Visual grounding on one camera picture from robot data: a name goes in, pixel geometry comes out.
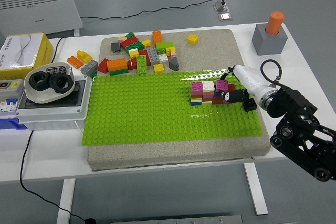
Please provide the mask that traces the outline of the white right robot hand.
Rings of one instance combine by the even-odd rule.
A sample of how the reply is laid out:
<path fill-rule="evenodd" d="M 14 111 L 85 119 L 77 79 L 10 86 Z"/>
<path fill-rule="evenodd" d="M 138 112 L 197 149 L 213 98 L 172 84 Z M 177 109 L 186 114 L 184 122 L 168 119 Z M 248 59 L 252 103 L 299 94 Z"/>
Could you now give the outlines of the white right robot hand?
<path fill-rule="evenodd" d="M 257 99 L 259 106 L 265 110 L 269 102 L 272 101 L 273 96 L 278 92 L 276 88 L 269 86 L 269 82 L 257 69 L 234 65 L 225 71 L 221 80 L 224 80 L 230 73 L 239 80 L 245 89 L 222 92 L 222 98 L 229 103 L 245 102 L 252 95 Z"/>

